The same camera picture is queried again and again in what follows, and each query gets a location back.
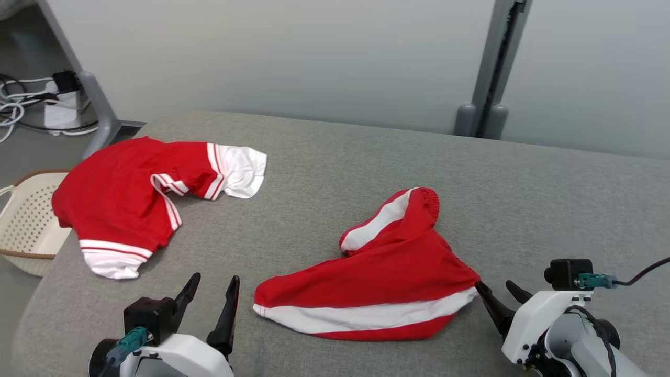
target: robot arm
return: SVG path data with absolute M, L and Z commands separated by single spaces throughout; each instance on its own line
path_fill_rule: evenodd
M 177 333 L 199 282 L 200 274 L 195 273 L 176 299 L 142 297 L 128 306 L 123 311 L 127 335 L 98 344 L 90 358 L 89 376 L 233 377 L 228 355 L 235 334 L 240 278 L 233 276 L 226 304 L 207 342 Z
M 646 376 L 619 352 L 616 329 L 584 309 L 594 287 L 611 287 L 613 276 L 593 274 L 589 260 L 554 260 L 545 278 L 555 291 L 530 294 L 507 281 L 507 289 L 522 304 L 517 311 L 496 299 L 483 282 L 475 286 L 511 362 L 543 377 L 611 377 L 611 352 L 618 377 Z

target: white fabric trim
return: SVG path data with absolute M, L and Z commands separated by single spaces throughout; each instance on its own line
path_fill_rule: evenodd
M 205 199 L 216 200 L 221 191 L 231 197 L 249 199 L 261 188 L 267 164 L 265 153 L 249 147 L 207 143 L 207 158 L 216 178 Z
M 90 270 L 110 279 L 137 278 L 138 267 L 152 255 L 144 248 L 96 239 L 81 239 L 79 246 Z
M 260 316 L 300 333 L 334 333 L 341 331 L 392 329 L 430 321 L 454 314 L 474 297 L 472 287 L 433 301 L 403 304 L 381 304 L 354 308 L 302 308 L 293 306 L 267 308 L 254 304 Z
M 138 267 L 146 262 L 138 256 L 120 254 L 106 250 L 85 250 L 84 261 L 95 274 L 110 279 L 134 279 L 138 277 Z
M 358 250 L 376 238 L 379 232 L 388 226 L 388 224 L 402 219 L 409 205 L 409 196 L 416 188 L 411 188 L 392 202 L 386 203 L 381 207 L 381 210 L 372 221 L 347 233 L 344 240 L 342 240 L 340 249 L 342 251 Z
M 183 197 L 188 192 L 188 187 L 186 187 L 183 180 L 175 181 L 169 174 L 166 173 L 158 175 L 161 176 L 167 182 L 167 187 L 171 191 L 174 191 L 175 194 Z
M 82 249 L 111 249 L 119 250 L 121 252 L 130 252 L 135 254 L 140 254 L 146 258 L 150 257 L 153 253 L 144 248 L 138 248 L 137 246 L 130 246 L 126 244 L 118 244 L 116 242 L 109 241 L 98 241 L 96 239 L 80 239 L 79 246 Z
M 182 217 L 179 215 L 179 211 L 177 211 L 177 207 L 175 207 L 174 203 L 168 198 L 167 195 L 162 190 L 162 187 L 167 187 L 168 182 L 165 181 L 163 177 L 161 177 L 160 174 L 152 174 L 150 178 L 151 184 L 153 187 L 158 191 L 158 193 L 163 197 L 163 200 L 165 201 L 165 209 L 167 210 L 167 216 L 170 218 L 170 226 L 172 227 L 172 230 L 175 231 L 179 226 L 182 224 Z
M 215 195 L 218 196 L 216 188 L 219 187 L 223 180 L 223 173 L 221 172 L 220 166 L 217 164 L 218 156 L 216 154 L 216 144 L 207 143 L 207 159 L 209 159 L 212 170 L 216 172 L 216 178 L 210 184 L 204 198 L 213 201 Z

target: white wall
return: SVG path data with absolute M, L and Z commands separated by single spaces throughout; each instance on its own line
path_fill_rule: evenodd
M 48 0 L 117 117 L 187 109 L 451 133 L 494 0 Z
M 668 15 L 668 0 L 534 0 L 501 139 L 670 158 Z

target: teal connector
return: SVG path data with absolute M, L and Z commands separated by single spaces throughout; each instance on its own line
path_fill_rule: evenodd
M 112 366 L 119 366 L 128 355 L 153 339 L 153 335 L 144 327 L 136 327 L 119 339 L 116 346 L 107 352 L 107 360 L 114 358 Z
M 616 280 L 614 275 L 605 274 L 580 274 L 575 280 L 575 284 L 580 288 L 606 288 L 614 289 L 616 285 L 612 282 Z

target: shirt sleeve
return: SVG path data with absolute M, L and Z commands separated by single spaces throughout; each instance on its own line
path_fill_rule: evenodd
M 171 143 L 174 172 L 162 174 L 167 187 L 179 195 L 190 191 L 197 197 L 216 200 L 221 192 L 249 199 L 263 184 L 267 155 L 249 147 L 213 143 Z

